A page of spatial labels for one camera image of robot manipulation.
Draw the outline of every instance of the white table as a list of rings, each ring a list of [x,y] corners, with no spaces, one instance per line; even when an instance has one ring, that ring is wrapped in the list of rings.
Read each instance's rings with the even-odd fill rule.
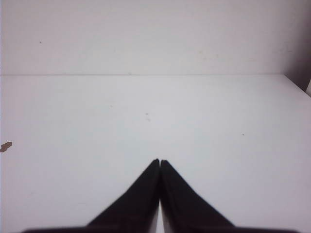
[[[155,158],[238,226],[311,232],[311,98],[282,75],[2,76],[7,141],[2,233],[85,225]]]

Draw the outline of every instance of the brown spot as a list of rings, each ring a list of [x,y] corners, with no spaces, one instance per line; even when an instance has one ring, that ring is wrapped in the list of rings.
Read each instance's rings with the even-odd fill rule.
[[[2,144],[0,152],[5,152],[11,146],[12,146],[12,142],[6,142],[6,143]]]

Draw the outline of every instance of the black object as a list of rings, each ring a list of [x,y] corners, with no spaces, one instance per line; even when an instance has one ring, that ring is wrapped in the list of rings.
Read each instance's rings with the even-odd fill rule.
[[[153,160],[132,186],[87,226],[25,233],[146,233],[161,199],[166,233],[296,233],[235,227],[197,195],[166,161]]]
[[[79,228],[37,229],[25,233],[145,233],[159,205],[159,160],[153,160],[112,205]]]
[[[166,161],[161,161],[161,204],[166,231],[174,233],[294,233],[287,230],[235,227],[204,201]]]

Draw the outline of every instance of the white wall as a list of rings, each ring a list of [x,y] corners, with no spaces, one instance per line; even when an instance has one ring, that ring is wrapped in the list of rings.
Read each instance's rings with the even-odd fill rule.
[[[309,0],[1,4],[2,74],[281,74],[311,44]]]

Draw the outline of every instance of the white surface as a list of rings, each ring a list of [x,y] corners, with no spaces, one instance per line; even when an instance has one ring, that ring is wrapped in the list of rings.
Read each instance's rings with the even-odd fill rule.
[[[282,74],[309,0],[2,0],[2,74]]]
[[[87,224],[155,158],[238,226],[311,232],[311,99],[285,76],[2,76],[1,112],[2,233]]]

